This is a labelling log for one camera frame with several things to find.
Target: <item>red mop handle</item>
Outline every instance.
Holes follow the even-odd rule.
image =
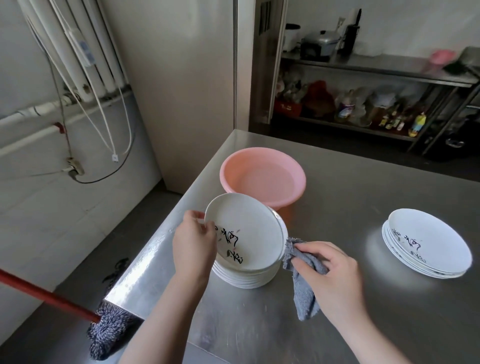
[[[60,310],[70,312],[71,314],[80,316],[88,321],[95,322],[96,324],[100,322],[100,316],[92,311],[74,304],[55,293],[49,292],[30,282],[27,282],[26,280],[18,278],[13,274],[5,272],[2,269],[0,269],[0,282],[3,282],[6,285],[9,285],[10,287],[22,291],[32,297],[38,298],[39,300],[48,303],[51,306],[57,307]]]

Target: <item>hand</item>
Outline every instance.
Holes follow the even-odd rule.
[[[185,211],[173,237],[173,262],[177,277],[206,286],[216,256],[216,234],[213,221],[197,221],[204,217],[203,212]]]
[[[295,269],[312,288],[322,312],[339,331],[368,318],[361,275],[355,259],[328,242],[299,243],[295,247],[301,252],[315,255],[330,270],[321,275],[303,260],[292,259]]]

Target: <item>stack of plates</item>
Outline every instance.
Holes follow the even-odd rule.
[[[462,237],[422,211],[395,210],[385,221],[382,236],[403,264],[429,277],[460,277],[472,264],[472,254]]]
[[[222,194],[207,207],[205,221],[215,221],[217,255],[212,270],[239,288],[257,288],[280,268],[288,237],[282,218],[245,194]]]

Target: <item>towel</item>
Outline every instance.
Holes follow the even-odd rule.
[[[304,243],[304,241],[297,238],[287,239],[287,242],[285,243],[285,255],[283,257],[283,269],[293,272],[293,302],[295,302],[299,320],[305,321],[315,316],[320,310],[320,306],[318,305],[310,285],[297,272],[291,260],[293,257],[300,258],[320,274],[327,274],[328,268],[312,254],[302,253],[295,248],[293,244],[297,243]]]

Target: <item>mop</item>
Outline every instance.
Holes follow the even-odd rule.
[[[121,276],[127,266],[127,262],[127,258],[119,261],[115,265],[115,273],[105,278],[105,280],[111,280],[107,287],[107,292],[110,291],[118,277]],[[56,293],[49,292],[2,269],[0,269],[0,282],[60,310],[90,321],[91,324],[88,328],[87,336],[91,340],[90,357],[93,360],[107,359],[117,349],[117,344],[124,338],[127,330],[140,325],[142,322],[135,315],[103,300],[94,313],[66,300]]]

